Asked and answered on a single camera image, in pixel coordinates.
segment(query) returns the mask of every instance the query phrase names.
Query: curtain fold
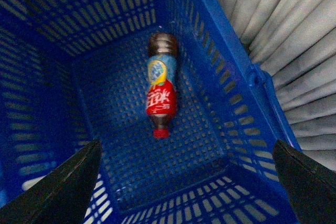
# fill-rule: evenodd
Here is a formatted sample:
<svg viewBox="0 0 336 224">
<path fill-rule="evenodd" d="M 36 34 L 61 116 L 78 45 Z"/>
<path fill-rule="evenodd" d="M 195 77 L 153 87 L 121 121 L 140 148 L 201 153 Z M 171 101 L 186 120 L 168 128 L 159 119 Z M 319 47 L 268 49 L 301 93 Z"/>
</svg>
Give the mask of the curtain fold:
<svg viewBox="0 0 336 224">
<path fill-rule="evenodd" d="M 336 170 L 336 0 L 219 0 L 304 153 Z"/>
</svg>

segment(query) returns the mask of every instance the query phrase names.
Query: red bottle cap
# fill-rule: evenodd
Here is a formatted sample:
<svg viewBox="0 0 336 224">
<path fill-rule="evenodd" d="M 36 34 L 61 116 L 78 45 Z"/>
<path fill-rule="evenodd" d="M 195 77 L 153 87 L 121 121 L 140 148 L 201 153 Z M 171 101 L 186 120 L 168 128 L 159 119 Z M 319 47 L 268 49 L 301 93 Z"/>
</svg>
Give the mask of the red bottle cap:
<svg viewBox="0 0 336 224">
<path fill-rule="evenodd" d="M 168 137 L 169 137 L 169 129 L 154 130 L 154 138 L 168 138 Z"/>
</svg>

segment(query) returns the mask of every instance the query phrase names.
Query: plastic bottle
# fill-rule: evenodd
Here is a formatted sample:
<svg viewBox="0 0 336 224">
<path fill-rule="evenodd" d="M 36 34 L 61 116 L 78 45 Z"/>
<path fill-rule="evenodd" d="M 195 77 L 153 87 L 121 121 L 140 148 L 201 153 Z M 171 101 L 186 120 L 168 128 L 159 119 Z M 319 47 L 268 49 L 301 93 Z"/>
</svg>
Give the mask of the plastic bottle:
<svg viewBox="0 0 336 224">
<path fill-rule="evenodd" d="M 149 40 L 148 56 L 146 113 L 155 125 L 154 138 L 167 138 L 169 123 L 176 115 L 176 38 L 168 33 L 154 34 Z"/>
</svg>

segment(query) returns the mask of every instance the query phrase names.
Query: blue plastic basket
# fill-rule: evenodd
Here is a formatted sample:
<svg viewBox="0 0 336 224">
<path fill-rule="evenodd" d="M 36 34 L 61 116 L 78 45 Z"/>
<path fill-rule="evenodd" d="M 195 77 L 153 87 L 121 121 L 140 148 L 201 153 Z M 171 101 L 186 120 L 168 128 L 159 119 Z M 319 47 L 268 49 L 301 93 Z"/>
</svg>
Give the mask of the blue plastic basket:
<svg viewBox="0 0 336 224">
<path fill-rule="evenodd" d="M 296 223 L 271 152 L 299 146 L 217 0 L 0 0 L 0 20 L 0 206 L 99 138 L 85 224 Z M 180 43 L 179 111 L 156 140 L 160 30 Z"/>
</svg>

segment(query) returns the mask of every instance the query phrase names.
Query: bottle cap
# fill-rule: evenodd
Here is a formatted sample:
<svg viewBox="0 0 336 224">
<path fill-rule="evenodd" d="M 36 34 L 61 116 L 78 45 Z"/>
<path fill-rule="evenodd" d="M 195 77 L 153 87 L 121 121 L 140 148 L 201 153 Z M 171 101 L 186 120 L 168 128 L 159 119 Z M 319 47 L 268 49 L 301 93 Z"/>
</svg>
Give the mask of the bottle cap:
<svg viewBox="0 0 336 224">
<path fill-rule="evenodd" d="M 169 129 L 154 130 L 154 138 L 168 138 L 168 137 L 169 137 Z"/>
<path fill-rule="evenodd" d="M 148 43 L 148 56 L 168 54 L 177 57 L 177 40 L 174 35 L 168 33 L 156 33 L 152 35 Z"/>
</svg>

